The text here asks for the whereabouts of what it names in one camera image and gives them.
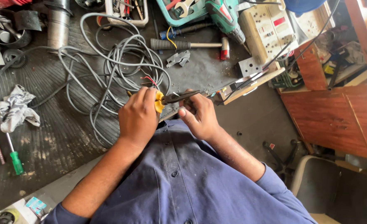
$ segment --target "red switch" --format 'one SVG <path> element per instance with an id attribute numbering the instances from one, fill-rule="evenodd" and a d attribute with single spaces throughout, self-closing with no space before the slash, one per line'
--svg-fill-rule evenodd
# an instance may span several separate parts
<path id="1" fill-rule="evenodd" d="M 282 23 L 284 23 L 284 22 L 286 22 L 286 18 L 282 17 L 282 18 L 280 18 L 280 19 L 275 20 L 275 21 L 273 22 L 273 24 L 274 24 L 275 26 L 278 26 L 278 25 L 280 25 L 280 24 L 282 24 Z"/>

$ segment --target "black cable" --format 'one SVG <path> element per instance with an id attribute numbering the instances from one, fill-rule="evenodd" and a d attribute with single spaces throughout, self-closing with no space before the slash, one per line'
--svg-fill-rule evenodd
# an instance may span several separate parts
<path id="1" fill-rule="evenodd" d="M 245 2 L 251 3 L 251 4 L 271 4 L 271 5 L 281 5 L 280 2 L 252 2 L 249 0 L 244 0 Z"/>
<path id="2" fill-rule="evenodd" d="M 127 23 L 128 26 L 134 29 L 134 32 L 130 31 L 128 28 L 123 27 L 121 25 L 115 25 L 115 24 L 105 24 L 98 28 L 95 39 L 96 39 L 96 45 L 100 49 L 104 50 L 106 53 L 102 53 L 98 50 L 98 48 L 89 41 L 87 38 L 87 35 L 83 28 L 84 20 L 91 16 L 102 16 L 102 17 L 108 17 L 113 18 L 122 22 Z M 120 41 L 119 43 L 113 45 L 111 49 L 107 49 L 103 47 L 99 41 L 98 41 L 98 34 L 101 30 L 101 28 L 105 26 L 113 26 L 120 29 L 123 29 L 127 31 L 129 34 L 131 34 L 130 37 Z M 26 55 L 32 51 L 38 50 L 38 49 L 46 49 L 46 50 L 56 50 L 58 51 L 58 57 L 62 63 L 62 66 L 64 69 L 68 72 L 67 74 L 67 81 L 63 83 L 58 89 L 56 89 L 52 94 L 50 94 L 48 97 L 46 97 L 41 102 L 37 103 L 36 105 L 30 106 L 30 108 L 36 108 L 38 106 L 41 106 L 42 104 L 46 103 L 48 100 L 50 100 L 55 94 L 57 94 L 60 90 L 62 90 L 64 87 L 66 87 L 66 95 L 69 103 L 71 106 L 79 113 L 84 115 L 90 116 L 90 123 L 94 130 L 94 136 L 97 139 L 97 141 L 103 145 L 104 147 L 110 147 L 112 146 L 112 142 L 109 141 L 106 136 L 103 134 L 103 131 L 99 131 L 96 127 L 96 120 L 101 112 L 101 110 L 105 110 L 106 112 L 118 115 L 116 112 L 118 108 L 122 107 L 126 102 L 122 101 L 121 99 L 117 99 L 113 93 L 110 91 L 111 84 L 114 82 L 119 87 L 123 88 L 127 91 L 137 92 L 141 86 L 137 85 L 134 81 L 131 79 L 127 79 L 127 77 L 132 76 L 134 74 L 139 73 L 141 71 L 143 74 L 150 77 L 156 85 L 153 85 L 157 89 L 160 90 L 160 85 L 163 80 L 163 76 L 166 76 L 168 79 L 167 83 L 167 90 L 164 92 L 165 95 L 169 94 L 170 86 L 171 86 L 171 79 L 168 73 L 163 68 L 163 62 L 161 61 L 161 58 L 151 49 L 149 49 L 146 46 L 145 39 L 139 34 L 139 30 L 130 22 L 117 18 L 110 15 L 105 15 L 101 13 L 87 13 L 83 15 L 80 19 L 80 29 L 81 33 L 84 37 L 84 39 L 87 41 L 88 45 L 96 52 L 96 53 L 90 53 L 86 52 L 84 50 L 81 50 L 79 48 L 71 47 L 71 46 L 65 46 L 61 47 L 60 49 L 53 49 L 51 47 L 34 47 L 31 48 L 22 54 L 18 55 L 14 59 L 12 59 L 10 62 L 8 62 L 2 69 L 0 70 L 0 76 L 5 73 L 6 69 L 8 69 L 15 61 L 17 61 L 21 56 Z M 67 52 L 67 50 L 71 50 L 75 53 L 64 53 Z M 105 59 L 105 63 L 103 66 L 103 73 L 97 74 L 89 65 L 89 63 L 86 61 L 86 59 L 83 57 L 83 55 L 90 55 L 90 56 L 98 56 Z M 133 55 L 137 58 L 139 58 L 139 63 L 124 63 L 121 61 L 122 57 L 125 55 Z M 81 74 L 76 75 L 72 68 L 74 63 L 79 63 L 90 71 L 89 74 Z M 128 67 L 134 67 L 133 71 L 123 71 L 123 66 Z M 104 90 L 102 93 L 102 96 L 95 97 L 88 89 L 85 88 L 85 86 L 79 81 L 79 79 L 84 77 L 93 77 L 95 81 L 98 83 L 98 85 Z M 76 82 L 80 89 L 82 89 L 90 99 L 94 101 L 94 104 L 88 108 L 88 111 L 83 111 L 79 109 L 72 101 L 69 93 L 69 85 L 72 82 Z"/>
<path id="3" fill-rule="evenodd" d="M 335 3 L 335 6 L 334 6 L 334 9 L 333 9 L 333 11 L 331 12 L 331 14 L 330 14 L 330 16 L 329 16 L 329 18 L 327 19 L 327 21 L 326 21 L 326 23 L 324 24 L 324 26 L 323 26 L 323 28 L 320 30 L 320 33 L 315 37 L 315 38 L 313 38 L 313 40 L 308 44 L 308 46 L 304 49 L 304 50 L 302 50 L 301 51 L 301 53 L 294 59 L 294 61 L 289 65 L 289 67 L 287 67 L 287 69 L 286 70 L 289 70 L 289 69 L 291 69 L 291 67 L 294 65 L 294 63 L 298 60 L 298 58 L 300 58 L 301 57 L 301 55 L 313 44 L 313 43 L 315 43 L 315 41 L 316 41 L 316 39 L 323 33 L 323 31 L 325 30 L 325 28 L 326 28 L 326 26 L 327 26 L 327 24 L 329 24 L 329 22 L 330 22 L 330 19 L 331 19 L 331 17 L 333 16 L 333 14 L 335 13 L 335 10 L 337 9 L 337 6 L 338 6 L 338 4 L 340 3 L 340 0 L 337 0 L 337 2 Z"/>
<path id="4" fill-rule="evenodd" d="M 294 65 L 294 63 L 298 60 L 298 58 L 300 58 L 301 57 L 301 55 L 316 41 L 316 39 L 323 33 L 323 30 L 326 28 L 326 26 L 327 26 L 327 24 L 330 22 L 330 19 L 331 19 L 331 17 L 333 16 L 333 14 L 335 13 L 335 10 L 337 9 L 337 6 L 338 6 L 338 4 L 340 3 L 340 0 L 337 0 L 337 2 L 335 3 L 335 6 L 334 6 L 334 9 L 333 9 L 333 11 L 331 12 L 331 14 L 330 14 L 330 16 L 329 16 L 329 18 L 327 19 L 327 21 L 326 21 L 326 23 L 324 24 L 324 26 L 323 26 L 323 28 L 322 28 L 322 30 L 320 31 L 320 33 L 310 42 L 310 44 L 294 59 L 294 61 L 290 64 L 290 66 L 288 67 L 288 68 L 286 68 L 286 70 L 289 70 L 289 69 L 291 69 L 291 67 Z M 271 62 L 269 62 L 265 67 L 268 67 L 268 66 L 270 66 L 270 64 L 272 63 L 272 62 L 274 62 L 278 57 L 279 57 L 279 55 L 283 52 L 283 50 L 281 50 L 280 51 L 280 53 L 279 54 L 277 54 L 277 56 L 274 58 L 274 59 L 272 59 L 272 61 Z M 254 81 L 253 79 L 248 79 L 248 80 L 246 80 L 246 81 L 244 81 L 241 85 L 239 85 L 234 91 L 232 91 L 230 94 L 229 94 L 229 96 L 224 100 L 224 101 L 222 101 L 222 102 L 220 102 L 219 104 L 217 104 L 217 106 L 219 106 L 220 104 L 222 104 L 222 103 L 224 103 L 227 99 L 229 99 L 229 97 L 231 97 L 231 95 L 234 93 L 234 92 L 236 92 L 238 89 L 240 89 L 242 86 L 244 87 L 244 86 L 246 86 L 246 85 L 248 85 L 251 81 Z"/>
<path id="5" fill-rule="evenodd" d="M 294 40 L 292 39 L 289 43 L 286 44 L 286 46 L 268 63 L 266 64 L 264 67 L 268 68 L 278 57 L 280 57 L 280 54 L 282 54 L 289 46 L 290 44 L 293 42 Z M 258 72 L 256 75 L 254 75 L 252 78 L 247 79 L 246 81 L 244 81 L 242 84 L 240 84 L 235 90 L 233 90 L 229 96 L 224 99 L 224 101 L 220 102 L 219 104 L 217 104 L 217 106 L 219 106 L 220 104 L 224 103 L 227 99 L 229 99 L 231 97 L 231 95 L 236 92 L 237 90 L 239 90 L 241 87 L 245 87 L 248 84 L 250 84 L 250 82 L 256 82 L 257 79 L 261 78 L 261 76 L 258 77 L 259 74 L 263 73 L 263 71 Z"/>

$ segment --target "yellow wire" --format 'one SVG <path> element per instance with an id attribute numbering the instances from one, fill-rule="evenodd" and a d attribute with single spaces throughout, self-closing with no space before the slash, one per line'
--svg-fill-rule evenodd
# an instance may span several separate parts
<path id="1" fill-rule="evenodd" d="M 172 42 L 172 40 L 170 40 L 170 38 L 168 38 L 168 32 L 170 31 L 170 29 L 171 29 L 171 26 L 167 29 L 167 40 L 169 40 L 172 44 L 174 44 L 175 49 L 177 49 L 176 44 L 174 42 Z"/>

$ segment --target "blue container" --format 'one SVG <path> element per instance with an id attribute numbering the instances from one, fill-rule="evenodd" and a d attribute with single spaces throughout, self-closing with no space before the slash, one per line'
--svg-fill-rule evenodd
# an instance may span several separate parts
<path id="1" fill-rule="evenodd" d="M 284 0 L 286 8 L 297 15 L 319 8 L 326 0 Z"/>

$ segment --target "cordless drill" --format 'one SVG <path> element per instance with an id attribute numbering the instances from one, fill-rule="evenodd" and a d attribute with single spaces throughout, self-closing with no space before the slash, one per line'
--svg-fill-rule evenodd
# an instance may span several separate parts
<path id="1" fill-rule="evenodd" d="M 239 0 L 206 0 L 205 7 L 210 14 L 214 23 L 226 35 L 240 43 L 250 54 L 247 48 L 243 31 L 237 23 L 237 14 L 235 6 L 239 4 Z"/>

